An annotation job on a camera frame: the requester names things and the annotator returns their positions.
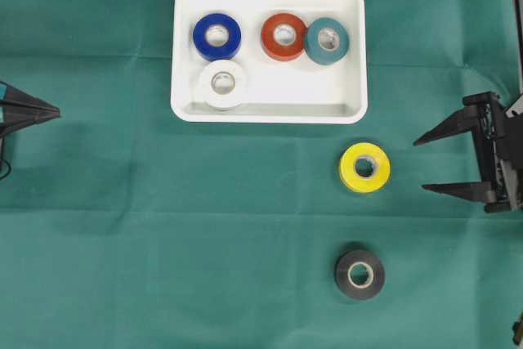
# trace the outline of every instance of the yellow tape roll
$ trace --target yellow tape roll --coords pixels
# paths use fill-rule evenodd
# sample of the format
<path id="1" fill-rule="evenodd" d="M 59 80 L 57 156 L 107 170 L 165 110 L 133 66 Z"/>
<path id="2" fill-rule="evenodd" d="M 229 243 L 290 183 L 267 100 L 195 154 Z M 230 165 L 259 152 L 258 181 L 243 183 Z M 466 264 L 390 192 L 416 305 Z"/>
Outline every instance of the yellow tape roll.
<path id="1" fill-rule="evenodd" d="M 370 176 L 361 176 L 356 171 L 356 161 L 364 159 L 372 165 Z M 356 143 L 349 147 L 340 160 L 340 178 L 354 192 L 362 194 L 382 188 L 391 175 L 391 162 L 385 152 L 372 143 Z"/>

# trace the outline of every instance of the black tape roll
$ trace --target black tape roll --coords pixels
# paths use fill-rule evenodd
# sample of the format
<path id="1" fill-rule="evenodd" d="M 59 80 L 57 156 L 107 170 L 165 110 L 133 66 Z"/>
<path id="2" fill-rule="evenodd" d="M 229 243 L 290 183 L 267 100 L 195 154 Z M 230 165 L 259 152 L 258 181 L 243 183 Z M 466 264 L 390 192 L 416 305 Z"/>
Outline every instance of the black tape roll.
<path id="1" fill-rule="evenodd" d="M 364 267 L 367 280 L 359 282 L 351 277 L 355 268 Z M 385 284 L 385 269 L 371 252 L 356 249 L 344 254 L 336 264 L 336 283 L 342 293 L 355 300 L 367 300 L 376 296 Z"/>

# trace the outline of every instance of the teal tape roll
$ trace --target teal tape roll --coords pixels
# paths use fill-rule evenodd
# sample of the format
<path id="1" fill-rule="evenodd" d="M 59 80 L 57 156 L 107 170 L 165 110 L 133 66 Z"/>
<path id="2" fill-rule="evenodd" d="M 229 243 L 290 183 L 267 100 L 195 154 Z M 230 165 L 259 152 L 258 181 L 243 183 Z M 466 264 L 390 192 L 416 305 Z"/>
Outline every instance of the teal tape roll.
<path id="1" fill-rule="evenodd" d="M 319 18 L 305 35 L 307 55 L 320 65 L 331 65 L 349 51 L 349 35 L 337 20 Z"/>

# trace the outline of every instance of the white tape roll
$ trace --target white tape roll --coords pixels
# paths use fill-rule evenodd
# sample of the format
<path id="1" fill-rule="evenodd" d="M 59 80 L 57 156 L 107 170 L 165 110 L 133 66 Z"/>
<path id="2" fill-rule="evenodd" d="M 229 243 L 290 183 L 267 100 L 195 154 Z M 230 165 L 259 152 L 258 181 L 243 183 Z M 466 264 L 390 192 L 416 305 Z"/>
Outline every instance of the white tape roll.
<path id="1" fill-rule="evenodd" d="M 230 60 L 216 60 L 199 76 L 205 102 L 217 110 L 231 110 L 245 102 L 247 75 L 240 65 Z"/>

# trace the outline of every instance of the red tape roll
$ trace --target red tape roll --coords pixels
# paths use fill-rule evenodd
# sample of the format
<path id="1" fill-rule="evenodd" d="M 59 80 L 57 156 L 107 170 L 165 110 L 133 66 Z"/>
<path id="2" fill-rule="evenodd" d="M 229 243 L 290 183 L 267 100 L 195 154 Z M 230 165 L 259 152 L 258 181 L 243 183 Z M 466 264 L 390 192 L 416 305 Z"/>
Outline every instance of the red tape roll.
<path id="1" fill-rule="evenodd" d="M 279 61 L 296 59 L 303 52 L 307 27 L 293 14 L 276 14 L 261 28 L 261 46 L 266 54 Z"/>

